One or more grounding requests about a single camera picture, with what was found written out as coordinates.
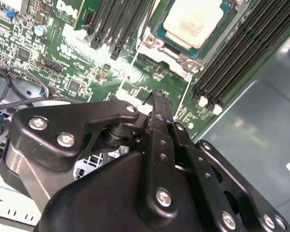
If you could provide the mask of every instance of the microchip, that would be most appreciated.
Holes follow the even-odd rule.
[[[38,24],[43,24],[44,23],[44,16],[42,16],[40,14],[36,14],[34,21]]]
[[[40,10],[45,11],[46,3],[45,2],[40,2]]]
[[[80,83],[77,83],[76,81],[71,80],[69,83],[69,90],[77,92],[79,90],[80,86],[81,86]]]
[[[52,7],[50,5],[46,5],[45,12],[50,14],[52,12]]]
[[[18,49],[17,58],[20,58],[22,61],[28,62],[30,58],[30,51],[27,51],[24,48],[20,47]]]
[[[105,70],[110,70],[110,69],[111,69],[111,65],[109,65],[109,64],[104,64],[103,68],[104,68]]]

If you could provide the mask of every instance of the electronic components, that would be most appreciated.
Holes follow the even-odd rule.
[[[60,73],[63,70],[63,65],[53,61],[51,59],[47,59],[44,57],[42,54],[39,54],[38,57],[38,64],[42,67],[45,68],[48,71],[51,71],[53,73]]]
[[[17,58],[21,59],[22,61],[28,62],[30,58],[30,51],[27,51],[26,49],[19,47],[17,52]]]
[[[70,83],[69,83],[69,87],[68,89],[73,91],[73,92],[78,92],[79,88],[81,87],[81,84],[74,81],[74,80],[71,80]]]
[[[34,21],[37,24],[44,24],[44,16],[43,15],[40,15],[40,14],[36,14],[35,15],[35,18],[34,18]]]
[[[47,34],[47,28],[44,25],[35,26],[33,31],[38,37],[45,36]]]
[[[186,50],[199,49],[223,17],[222,0],[176,0],[166,17],[165,36]]]
[[[6,6],[15,9],[16,12],[24,14],[27,12],[29,0],[0,0]]]

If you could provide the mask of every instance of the metal rivet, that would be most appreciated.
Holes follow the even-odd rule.
[[[132,107],[132,106],[130,106],[130,105],[127,106],[127,110],[128,110],[129,112],[131,112],[131,113],[134,113],[134,112],[135,112],[134,107]]]
[[[232,218],[232,216],[229,213],[222,212],[221,217],[222,217],[223,222],[226,224],[226,226],[230,230],[235,230],[236,229],[235,221],[234,221],[234,219]]]
[[[42,131],[47,128],[48,123],[43,118],[34,117],[30,119],[29,126],[34,130]]]
[[[166,141],[164,141],[164,140],[160,140],[160,144],[161,144],[162,146],[166,146]]]
[[[205,147],[207,150],[210,150],[210,149],[211,149],[211,147],[210,147],[210,145],[208,145],[208,143],[203,142],[203,145],[204,145],[204,147]]]
[[[162,154],[162,153],[160,154],[160,158],[162,160],[167,160],[168,159],[168,157],[166,155]]]
[[[264,214],[263,215],[263,219],[264,219],[264,221],[265,221],[265,223],[266,223],[266,225],[268,227],[270,227],[271,229],[275,229],[275,224],[274,224],[273,220],[269,216]]]
[[[71,134],[63,133],[58,135],[57,142],[60,146],[71,147],[75,144],[75,139]]]
[[[281,228],[283,228],[284,230],[287,228],[284,221],[279,216],[275,216],[275,220],[281,226]]]
[[[158,202],[164,206],[164,207],[169,207],[172,204],[172,199],[169,193],[162,189],[158,189],[156,193],[156,197]]]
[[[161,114],[156,114],[156,118],[160,121],[163,121],[163,116]]]
[[[183,131],[183,130],[184,130],[184,128],[183,128],[181,125],[179,125],[179,124],[177,124],[177,128],[178,128],[180,131]]]
[[[205,173],[205,176],[206,176],[206,178],[209,179],[209,180],[212,179],[212,176],[210,175],[210,173]]]

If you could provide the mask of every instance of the black plastic bracket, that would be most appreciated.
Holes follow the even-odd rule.
[[[148,224],[163,227],[177,215],[174,146],[168,135],[166,117],[171,106],[161,91],[152,94],[153,111],[146,124],[138,209]]]

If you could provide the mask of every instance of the white plastic part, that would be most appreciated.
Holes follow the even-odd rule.
[[[15,9],[15,11],[24,14],[27,12],[29,0],[0,0],[2,3],[5,3],[7,6]]]
[[[205,107],[207,104],[208,104],[208,99],[204,96],[201,96],[199,100],[199,106]]]
[[[222,0],[176,0],[163,23],[166,36],[179,45],[201,48],[223,17],[221,3]]]
[[[222,108],[221,108],[221,106],[216,104],[215,107],[214,107],[213,113],[214,113],[215,115],[220,115],[221,112],[222,112]]]

